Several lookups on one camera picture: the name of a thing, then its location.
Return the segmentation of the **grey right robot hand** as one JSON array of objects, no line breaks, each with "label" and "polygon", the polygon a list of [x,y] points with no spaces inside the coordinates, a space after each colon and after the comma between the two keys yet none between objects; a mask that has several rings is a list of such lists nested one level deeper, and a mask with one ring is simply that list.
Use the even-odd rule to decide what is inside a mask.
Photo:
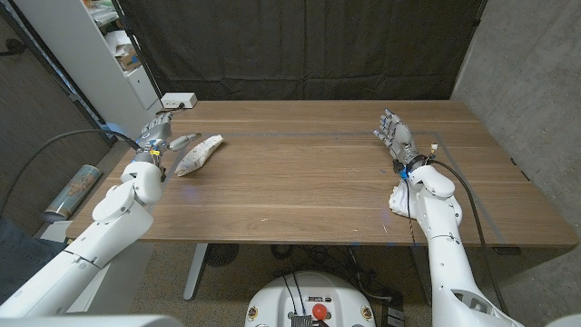
[{"label": "grey right robot hand", "polygon": [[380,117],[379,128],[373,133],[387,146],[389,154],[396,162],[398,173],[411,173],[425,164],[427,157],[419,153],[408,126],[389,109]]}]

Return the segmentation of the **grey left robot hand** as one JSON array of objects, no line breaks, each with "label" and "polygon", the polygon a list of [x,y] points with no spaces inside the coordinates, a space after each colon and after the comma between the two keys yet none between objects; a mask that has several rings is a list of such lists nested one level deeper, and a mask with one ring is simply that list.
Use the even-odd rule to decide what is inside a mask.
[{"label": "grey left robot hand", "polygon": [[155,117],[143,129],[136,140],[138,149],[133,160],[159,165],[166,151],[179,152],[201,134],[186,134],[171,140],[172,113],[163,113]]}]

